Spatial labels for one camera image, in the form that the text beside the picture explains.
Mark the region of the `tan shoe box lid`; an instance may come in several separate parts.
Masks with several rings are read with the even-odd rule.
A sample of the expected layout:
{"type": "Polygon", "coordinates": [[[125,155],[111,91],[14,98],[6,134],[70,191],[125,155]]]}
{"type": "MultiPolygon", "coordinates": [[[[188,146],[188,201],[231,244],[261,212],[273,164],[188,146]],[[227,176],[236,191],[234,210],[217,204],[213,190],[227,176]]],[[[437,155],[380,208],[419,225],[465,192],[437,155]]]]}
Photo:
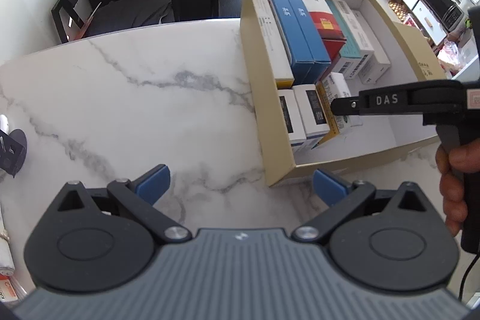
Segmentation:
{"type": "Polygon", "coordinates": [[[447,79],[445,71],[421,31],[402,23],[393,23],[400,34],[398,43],[418,81],[447,79]]]}

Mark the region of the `rolled white cloth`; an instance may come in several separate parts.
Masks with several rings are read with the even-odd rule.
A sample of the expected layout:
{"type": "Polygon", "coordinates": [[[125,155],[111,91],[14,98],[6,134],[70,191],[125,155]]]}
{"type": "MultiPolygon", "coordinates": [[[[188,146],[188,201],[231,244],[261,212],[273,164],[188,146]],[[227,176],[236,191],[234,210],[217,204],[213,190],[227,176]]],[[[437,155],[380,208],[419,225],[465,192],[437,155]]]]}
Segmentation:
{"type": "Polygon", "coordinates": [[[11,255],[10,237],[3,220],[2,212],[0,212],[0,273],[1,275],[10,277],[15,273],[15,264],[11,255]]]}

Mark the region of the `black microwave oven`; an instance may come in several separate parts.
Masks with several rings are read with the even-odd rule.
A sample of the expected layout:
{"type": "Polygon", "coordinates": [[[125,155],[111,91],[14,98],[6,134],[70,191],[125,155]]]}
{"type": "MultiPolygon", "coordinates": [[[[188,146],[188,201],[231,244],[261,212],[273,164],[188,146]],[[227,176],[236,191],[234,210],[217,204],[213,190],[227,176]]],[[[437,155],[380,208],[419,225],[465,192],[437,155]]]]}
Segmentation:
{"type": "Polygon", "coordinates": [[[454,0],[423,1],[448,32],[452,32],[464,17],[464,12],[454,0]]]}

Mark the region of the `long white medicine box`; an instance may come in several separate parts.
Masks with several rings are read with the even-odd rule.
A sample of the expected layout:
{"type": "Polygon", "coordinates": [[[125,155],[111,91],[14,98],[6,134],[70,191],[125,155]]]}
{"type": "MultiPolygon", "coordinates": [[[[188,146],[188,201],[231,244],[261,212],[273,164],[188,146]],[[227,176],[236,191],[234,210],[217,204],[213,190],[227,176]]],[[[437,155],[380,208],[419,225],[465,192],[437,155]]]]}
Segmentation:
{"type": "Polygon", "coordinates": [[[291,88],[294,76],[269,0],[253,0],[259,27],[278,88],[291,88]]]}

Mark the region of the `white grey slim box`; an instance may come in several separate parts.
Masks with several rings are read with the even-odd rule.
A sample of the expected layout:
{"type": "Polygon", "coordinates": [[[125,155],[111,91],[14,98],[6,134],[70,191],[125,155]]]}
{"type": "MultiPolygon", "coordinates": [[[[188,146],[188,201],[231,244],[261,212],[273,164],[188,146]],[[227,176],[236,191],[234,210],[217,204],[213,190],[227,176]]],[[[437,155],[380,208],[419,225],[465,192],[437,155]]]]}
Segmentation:
{"type": "Polygon", "coordinates": [[[380,41],[373,33],[374,31],[368,25],[366,19],[363,17],[360,11],[353,10],[352,12],[360,23],[360,26],[363,28],[374,49],[373,54],[369,60],[366,61],[366,64],[363,66],[363,68],[359,71],[358,76],[364,85],[375,85],[379,79],[390,69],[391,62],[386,55],[386,52],[383,49],[380,41]]]}

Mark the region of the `teal white bear medicine box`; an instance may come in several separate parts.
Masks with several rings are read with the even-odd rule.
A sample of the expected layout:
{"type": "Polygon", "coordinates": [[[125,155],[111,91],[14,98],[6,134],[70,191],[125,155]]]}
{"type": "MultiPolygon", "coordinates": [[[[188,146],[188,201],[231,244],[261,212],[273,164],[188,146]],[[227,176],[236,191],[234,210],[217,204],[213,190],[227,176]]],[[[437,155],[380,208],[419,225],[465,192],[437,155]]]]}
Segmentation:
{"type": "Polygon", "coordinates": [[[349,27],[340,15],[337,7],[332,0],[326,0],[332,14],[342,31],[344,43],[338,54],[332,61],[332,72],[342,73],[345,79],[354,79],[356,77],[355,69],[360,65],[363,56],[352,35],[349,27]]]}

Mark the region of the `white strawberry medicine box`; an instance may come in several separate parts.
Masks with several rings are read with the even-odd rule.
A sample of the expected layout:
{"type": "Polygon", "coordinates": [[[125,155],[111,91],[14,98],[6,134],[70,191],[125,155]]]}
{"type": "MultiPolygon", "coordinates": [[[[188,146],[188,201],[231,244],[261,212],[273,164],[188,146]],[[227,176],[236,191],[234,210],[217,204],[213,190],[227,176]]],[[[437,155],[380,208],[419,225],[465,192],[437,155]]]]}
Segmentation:
{"type": "Polygon", "coordinates": [[[292,152],[295,154],[302,148],[307,139],[299,107],[295,99],[295,94],[291,89],[279,89],[277,94],[280,100],[285,124],[287,126],[289,143],[292,152]]]}

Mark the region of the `orange white tissue pack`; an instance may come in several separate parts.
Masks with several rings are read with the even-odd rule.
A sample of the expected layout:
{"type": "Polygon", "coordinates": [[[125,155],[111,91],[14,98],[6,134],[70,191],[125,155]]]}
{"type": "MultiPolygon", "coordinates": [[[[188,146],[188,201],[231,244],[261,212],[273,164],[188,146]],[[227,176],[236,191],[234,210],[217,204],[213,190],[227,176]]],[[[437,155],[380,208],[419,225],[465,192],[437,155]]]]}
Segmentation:
{"type": "Polygon", "coordinates": [[[0,275],[0,301],[3,304],[18,301],[15,288],[11,284],[11,280],[8,276],[0,275]]]}

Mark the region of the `yellow orange cartoon box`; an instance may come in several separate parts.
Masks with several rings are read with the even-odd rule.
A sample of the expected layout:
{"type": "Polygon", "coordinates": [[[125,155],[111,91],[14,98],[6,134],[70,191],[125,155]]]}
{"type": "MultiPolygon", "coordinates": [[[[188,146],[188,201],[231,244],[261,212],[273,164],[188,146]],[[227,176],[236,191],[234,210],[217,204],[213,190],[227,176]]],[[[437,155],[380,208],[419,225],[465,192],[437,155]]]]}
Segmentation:
{"type": "Polygon", "coordinates": [[[319,147],[320,145],[323,145],[338,136],[340,134],[340,131],[338,130],[337,121],[332,113],[332,110],[330,109],[330,104],[326,95],[326,91],[321,82],[316,83],[316,91],[320,98],[320,103],[322,105],[325,119],[327,121],[327,124],[329,125],[329,132],[326,133],[316,144],[316,147],[319,147]]]}

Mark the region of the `white box marked 24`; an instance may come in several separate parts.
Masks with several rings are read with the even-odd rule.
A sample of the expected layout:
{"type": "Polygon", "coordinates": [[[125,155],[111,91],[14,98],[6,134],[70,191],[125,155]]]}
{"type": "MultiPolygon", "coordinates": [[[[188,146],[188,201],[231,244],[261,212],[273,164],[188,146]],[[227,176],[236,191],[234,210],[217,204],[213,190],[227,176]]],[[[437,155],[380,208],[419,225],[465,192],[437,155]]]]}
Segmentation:
{"type": "MultiPolygon", "coordinates": [[[[336,98],[350,97],[350,89],[342,73],[330,72],[322,80],[329,104],[336,98]]],[[[363,125],[362,119],[358,115],[335,115],[338,130],[341,134],[348,133],[354,127],[363,125]]]]}

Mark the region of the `small white blue medicine box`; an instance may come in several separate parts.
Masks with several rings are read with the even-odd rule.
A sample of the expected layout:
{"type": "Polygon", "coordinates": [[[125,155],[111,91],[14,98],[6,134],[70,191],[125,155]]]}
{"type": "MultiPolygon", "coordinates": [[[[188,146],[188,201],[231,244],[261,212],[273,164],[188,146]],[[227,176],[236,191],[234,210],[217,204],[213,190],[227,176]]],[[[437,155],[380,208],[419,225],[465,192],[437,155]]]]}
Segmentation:
{"type": "Polygon", "coordinates": [[[315,85],[296,85],[293,92],[306,136],[301,150],[310,150],[329,133],[330,127],[315,85]]]}

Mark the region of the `tan cardboard shoe box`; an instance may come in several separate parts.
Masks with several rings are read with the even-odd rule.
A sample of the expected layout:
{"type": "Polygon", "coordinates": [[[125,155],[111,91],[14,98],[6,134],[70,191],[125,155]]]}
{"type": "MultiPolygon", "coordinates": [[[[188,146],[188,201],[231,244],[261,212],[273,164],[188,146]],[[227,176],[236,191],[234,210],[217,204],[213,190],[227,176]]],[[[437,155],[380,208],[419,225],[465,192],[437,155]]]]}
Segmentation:
{"type": "Polygon", "coordinates": [[[376,0],[242,0],[240,32],[268,185],[359,170],[436,141],[420,115],[334,115],[336,98],[444,77],[422,33],[376,0]]]}

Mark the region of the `blue mask box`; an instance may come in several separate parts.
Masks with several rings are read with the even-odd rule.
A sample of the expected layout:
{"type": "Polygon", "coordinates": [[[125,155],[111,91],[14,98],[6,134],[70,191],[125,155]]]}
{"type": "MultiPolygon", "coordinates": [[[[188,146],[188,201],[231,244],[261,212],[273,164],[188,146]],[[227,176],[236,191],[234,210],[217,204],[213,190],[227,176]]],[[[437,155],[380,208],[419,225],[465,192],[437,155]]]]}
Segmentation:
{"type": "Polygon", "coordinates": [[[301,85],[313,65],[313,57],[289,0],[269,0],[281,29],[294,84],[301,85]]]}

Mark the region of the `white blue tooth medicine box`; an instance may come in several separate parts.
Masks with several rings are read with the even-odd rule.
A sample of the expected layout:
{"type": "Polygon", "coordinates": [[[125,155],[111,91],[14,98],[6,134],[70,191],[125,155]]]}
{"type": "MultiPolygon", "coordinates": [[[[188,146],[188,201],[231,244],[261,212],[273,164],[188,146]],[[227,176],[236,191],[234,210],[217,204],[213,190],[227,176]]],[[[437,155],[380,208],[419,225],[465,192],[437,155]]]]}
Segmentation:
{"type": "Polygon", "coordinates": [[[353,40],[360,51],[360,62],[355,66],[350,66],[345,74],[347,79],[353,79],[363,70],[368,60],[374,54],[374,47],[371,44],[365,30],[361,27],[360,21],[353,13],[353,10],[344,0],[331,0],[338,12],[342,16],[346,26],[352,34],[353,40]]]}

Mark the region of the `black metal phone stand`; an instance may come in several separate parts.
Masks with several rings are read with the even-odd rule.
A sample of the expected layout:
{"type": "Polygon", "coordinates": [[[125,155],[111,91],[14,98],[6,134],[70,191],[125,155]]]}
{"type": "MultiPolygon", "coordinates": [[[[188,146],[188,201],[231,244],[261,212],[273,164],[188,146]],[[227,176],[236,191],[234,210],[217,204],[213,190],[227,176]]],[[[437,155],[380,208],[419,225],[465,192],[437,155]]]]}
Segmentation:
{"type": "Polygon", "coordinates": [[[24,165],[27,154],[27,138],[21,129],[15,129],[7,134],[1,131],[1,169],[15,177],[24,165]]]}

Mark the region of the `red white bandage box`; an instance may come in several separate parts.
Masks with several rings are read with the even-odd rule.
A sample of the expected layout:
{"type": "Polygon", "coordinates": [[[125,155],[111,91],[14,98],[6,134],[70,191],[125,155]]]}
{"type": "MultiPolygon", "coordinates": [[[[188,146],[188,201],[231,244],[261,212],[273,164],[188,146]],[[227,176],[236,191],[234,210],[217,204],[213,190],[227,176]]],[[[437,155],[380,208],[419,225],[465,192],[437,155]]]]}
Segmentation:
{"type": "Polygon", "coordinates": [[[342,48],[344,37],[326,0],[302,0],[333,61],[342,48]]]}

